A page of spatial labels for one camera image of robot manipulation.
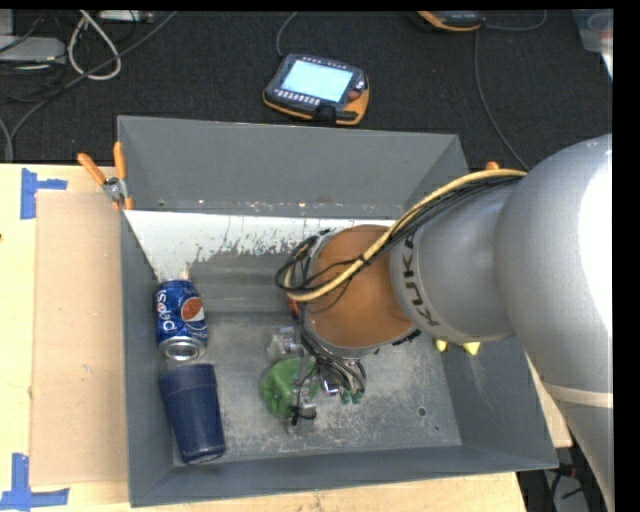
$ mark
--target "pepsi logo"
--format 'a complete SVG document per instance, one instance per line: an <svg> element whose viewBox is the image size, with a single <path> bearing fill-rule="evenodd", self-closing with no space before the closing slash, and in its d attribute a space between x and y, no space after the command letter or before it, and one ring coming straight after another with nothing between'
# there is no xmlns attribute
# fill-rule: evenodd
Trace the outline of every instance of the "pepsi logo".
<svg viewBox="0 0 640 512"><path fill-rule="evenodd" d="M180 309L180 316L185 322L200 322L204 320L202 301L198 297L187 299Z"/></svg>

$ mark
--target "white cable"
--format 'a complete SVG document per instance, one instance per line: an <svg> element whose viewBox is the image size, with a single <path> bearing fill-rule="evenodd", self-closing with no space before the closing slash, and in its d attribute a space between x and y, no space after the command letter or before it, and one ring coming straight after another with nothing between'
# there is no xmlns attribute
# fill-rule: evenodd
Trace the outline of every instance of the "white cable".
<svg viewBox="0 0 640 512"><path fill-rule="evenodd" d="M93 28L100 35L100 37L104 39L105 43L107 43L107 45L109 46L109 48L111 49L111 51L115 56L118 56L119 53L116 46L113 44L111 39L109 39L109 36L104 32L104 30L102 30L100 25L98 25L98 23L89 15L89 13L82 9L80 9L80 13L82 14L82 19L80 20L80 22L78 23L78 26L74 29L73 34L71 35L71 39L69 40L69 45L67 46L67 53L69 55L69 62L71 63L71 66L73 67L73 69L75 69L79 74L82 75L84 74L85 71L76 62L73 56L73 50L78 41L78 36L80 35L80 32L82 30L86 30L89 27L89 25L93 26ZM87 78L91 80L111 80L112 78L117 76L120 73L120 70L122 69L122 61L120 57L118 57L115 60L115 62L116 62L115 69L108 75L87 75Z"/></svg>

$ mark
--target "pepsi can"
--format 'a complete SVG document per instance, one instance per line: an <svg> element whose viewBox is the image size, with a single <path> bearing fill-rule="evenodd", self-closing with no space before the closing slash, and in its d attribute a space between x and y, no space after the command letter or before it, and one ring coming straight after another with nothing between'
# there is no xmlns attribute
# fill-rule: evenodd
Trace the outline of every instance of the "pepsi can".
<svg viewBox="0 0 640 512"><path fill-rule="evenodd" d="M158 348L170 359L189 361L209 341L200 294L188 279L162 283L154 295Z"/></svg>

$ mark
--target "yellow cable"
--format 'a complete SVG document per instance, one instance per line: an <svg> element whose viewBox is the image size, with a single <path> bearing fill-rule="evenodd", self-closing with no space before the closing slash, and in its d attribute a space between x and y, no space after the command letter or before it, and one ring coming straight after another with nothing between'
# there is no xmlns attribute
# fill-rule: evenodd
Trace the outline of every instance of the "yellow cable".
<svg viewBox="0 0 640 512"><path fill-rule="evenodd" d="M445 25L436 16L431 14L430 11L417 11L417 13L429 23L431 23L434 27L440 28L442 30L449 30L451 32L471 32L473 30L478 30L482 26L480 23L478 23L477 25L470 25L468 27L455 27L452 25Z"/></svg>
<svg viewBox="0 0 640 512"><path fill-rule="evenodd" d="M326 295L332 290L335 290L340 285L342 285L345 281L351 278L360 268L365 264L365 262L369 261L389 240L389 238L397 232L399 229L404 227L408 222L410 222L415 215L418 214L420 209L422 209L426 204L437 199L439 196L444 195L455 188L465 185L467 183L485 179L485 178L498 178L503 176L525 176L527 173L524 171L516 171L514 169L495 169L488 171L479 171L472 174L467 174L453 180L446 185L440 187L438 190L432 192L428 196L424 197L416 204L414 204L406 213L402 215L396 222L393 223L385 231L378 240L376 240L364 253L362 253L362 258L358 259L354 263L352 263L348 268L346 268L341 274L337 275L330 281L327 281L324 285L322 285L317 290L313 290L310 292L287 292L287 295L297 301L297 302L309 302L310 300L317 299L318 297L322 297ZM285 287L291 286L291 273L292 269L288 269L284 276L284 285Z"/></svg>

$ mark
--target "black floor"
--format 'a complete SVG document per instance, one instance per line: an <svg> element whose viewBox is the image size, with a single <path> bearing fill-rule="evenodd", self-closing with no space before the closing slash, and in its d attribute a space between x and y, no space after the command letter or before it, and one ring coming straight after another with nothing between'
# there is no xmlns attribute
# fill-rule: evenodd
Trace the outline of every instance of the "black floor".
<svg viewBox="0 0 640 512"><path fill-rule="evenodd" d="M169 14L155 12L154 24L104 29L123 51ZM455 133L474 169L488 160L530 168L612 131L612 81L600 56L584 49L570 10L549 10L546 18L544 11L482 13L480 30L452 33L416 23L415 12L301 12L280 46L283 53L324 55L366 71L371 100L358 128ZM29 31L39 14L15 10L16 34ZM290 14L179 12L128 53L109 81L79 79L68 65L37 74L4 63L0 119L14 134L12 160L75 162L86 151L111 163L120 114L288 122L264 105L261 93L279 65L276 36ZM79 21L78 11L47 10L32 35L67 42ZM112 56L93 30L74 55L84 69Z"/></svg>

